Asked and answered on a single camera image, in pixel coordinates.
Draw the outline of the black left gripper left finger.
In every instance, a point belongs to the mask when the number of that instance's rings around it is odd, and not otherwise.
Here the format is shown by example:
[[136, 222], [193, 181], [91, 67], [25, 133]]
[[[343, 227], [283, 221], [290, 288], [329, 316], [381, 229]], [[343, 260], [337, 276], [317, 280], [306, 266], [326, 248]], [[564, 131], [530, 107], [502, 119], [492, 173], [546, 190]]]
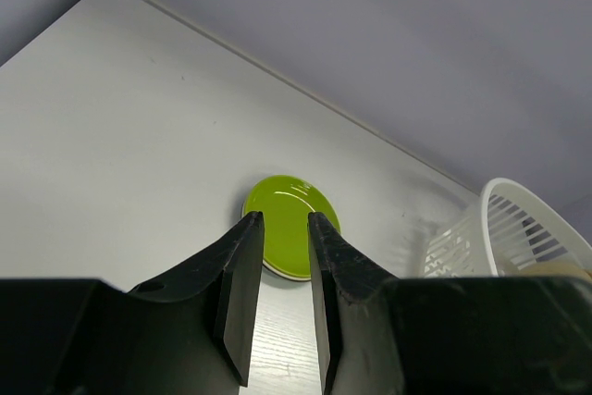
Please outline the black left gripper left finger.
[[218, 241], [135, 286], [151, 305], [145, 343], [176, 387], [245, 387], [263, 266], [264, 217], [244, 216]]

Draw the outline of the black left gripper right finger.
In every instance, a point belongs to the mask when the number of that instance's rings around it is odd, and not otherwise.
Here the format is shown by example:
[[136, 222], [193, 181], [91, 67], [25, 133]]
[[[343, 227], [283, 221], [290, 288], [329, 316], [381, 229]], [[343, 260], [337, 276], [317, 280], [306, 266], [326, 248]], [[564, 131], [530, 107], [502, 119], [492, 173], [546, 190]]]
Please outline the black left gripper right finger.
[[324, 394], [402, 394], [404, 376], [387, 290], [396, 278], [308, 215], [314, 328]]

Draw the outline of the cream plate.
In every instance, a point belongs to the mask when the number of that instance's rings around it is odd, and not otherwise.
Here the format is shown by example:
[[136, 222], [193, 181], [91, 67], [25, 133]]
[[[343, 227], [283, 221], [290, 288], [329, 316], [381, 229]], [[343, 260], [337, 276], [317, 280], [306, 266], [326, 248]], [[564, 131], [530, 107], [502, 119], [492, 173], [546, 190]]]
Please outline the cream plate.
[[[241, 207], [241, 216], [245, 216], [247, 213], [249, 213], [246, 210], [246, 206], [247, 206], [247, 199], [245, 198], [245, 200], [242, 203], [242, 207]], [[293, 282], [307, 282], [311, 280], [311, 277], [294, 277], [288, 274], [283, 273], [281, 270], [278, 270], [276, 268], [274, 268], [273, 266], [271, 266], [266, 260], [265, 260], [265, 255], [263, 258], [263, 266], [265, 267], [265, 269], [271, 273], [273, 273], [274, 275], [293, 281]]]

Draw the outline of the lime green plate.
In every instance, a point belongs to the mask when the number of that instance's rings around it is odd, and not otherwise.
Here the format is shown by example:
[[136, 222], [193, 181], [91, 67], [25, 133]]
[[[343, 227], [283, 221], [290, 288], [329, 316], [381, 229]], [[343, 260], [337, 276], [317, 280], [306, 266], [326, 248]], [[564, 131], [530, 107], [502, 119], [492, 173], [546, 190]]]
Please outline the lime green plate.
[[309, 277], [308, 215], [321, 213], [340, 229], [337, 213], [312, 184], [288, 175], [260, 180], [247, 194], [246, 210], [264, 216], [265, 260], [294, 277]]

